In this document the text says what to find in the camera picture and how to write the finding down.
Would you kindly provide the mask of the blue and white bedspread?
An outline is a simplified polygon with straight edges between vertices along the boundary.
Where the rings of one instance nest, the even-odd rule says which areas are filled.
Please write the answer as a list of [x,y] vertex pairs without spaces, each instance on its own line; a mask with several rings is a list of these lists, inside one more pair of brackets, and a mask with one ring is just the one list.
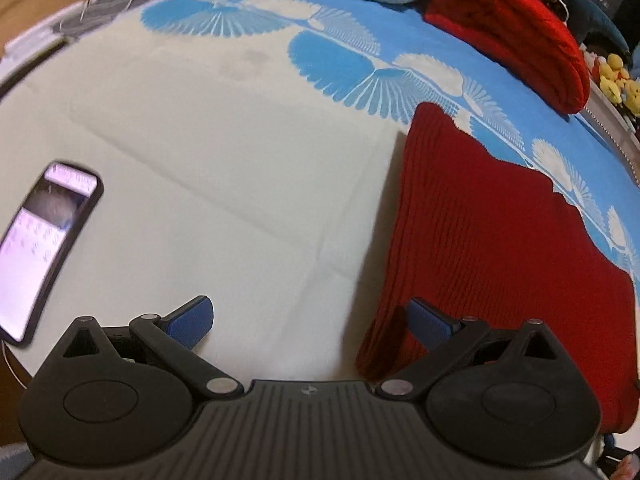
[[201,356],[239,380],[351,378],[423,101],[548,176],[597,248],[638,275],[639,191],[616,155],[415,10],[157,0],[1,102],[3,223],[52,160],[104,184],[17,359],[35,373],[78,316],[125,325],[205,295]]

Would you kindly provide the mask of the yellow plush toy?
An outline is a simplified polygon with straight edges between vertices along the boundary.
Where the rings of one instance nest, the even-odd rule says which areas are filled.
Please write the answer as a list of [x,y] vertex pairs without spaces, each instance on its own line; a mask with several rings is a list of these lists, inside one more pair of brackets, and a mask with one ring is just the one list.
[[608,102],[631,117],[639,117],[639,83],[631,78],[619,55],[596,56],[591,76]]

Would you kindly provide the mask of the dark teal folded garment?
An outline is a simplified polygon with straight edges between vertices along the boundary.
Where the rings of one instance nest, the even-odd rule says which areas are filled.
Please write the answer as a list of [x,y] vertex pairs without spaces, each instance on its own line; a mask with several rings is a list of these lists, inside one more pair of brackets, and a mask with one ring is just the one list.
[[611,19],[590,0],[562,0],[567,7],[567,27],[578,42],[603,54],[617,54],[631,61],[627,41]]

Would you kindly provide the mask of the black smartphone lit screen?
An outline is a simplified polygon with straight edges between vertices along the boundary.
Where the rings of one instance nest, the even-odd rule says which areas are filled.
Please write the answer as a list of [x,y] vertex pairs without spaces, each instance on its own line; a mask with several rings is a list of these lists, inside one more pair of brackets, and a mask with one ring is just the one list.
[[104,193],[93,170],[54,160],[40,174],[1,240],[1,340],[32,342],[44,305]]

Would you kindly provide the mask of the dark red knit sweater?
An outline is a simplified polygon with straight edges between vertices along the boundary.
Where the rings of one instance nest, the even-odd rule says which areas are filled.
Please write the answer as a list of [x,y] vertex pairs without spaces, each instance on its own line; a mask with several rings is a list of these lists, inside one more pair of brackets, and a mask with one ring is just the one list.
[[602,408],[602,429],[634,423],[639,393],[634,285],[600,252],[578,210],[539,171],[504,162],[436,104],[416,108],[375,318],[356,357],[376,382],[421,359],[407,302],[515,330],[538,318]]

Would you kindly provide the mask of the folded bright red sweater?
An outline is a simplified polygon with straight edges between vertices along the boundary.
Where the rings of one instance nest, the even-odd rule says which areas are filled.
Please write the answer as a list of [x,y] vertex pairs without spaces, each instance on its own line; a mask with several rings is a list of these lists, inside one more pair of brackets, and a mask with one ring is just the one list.
[[590,96],[587,66],[568,28],[539,0],[428,0],[424,20],[497,62],[564,115]]

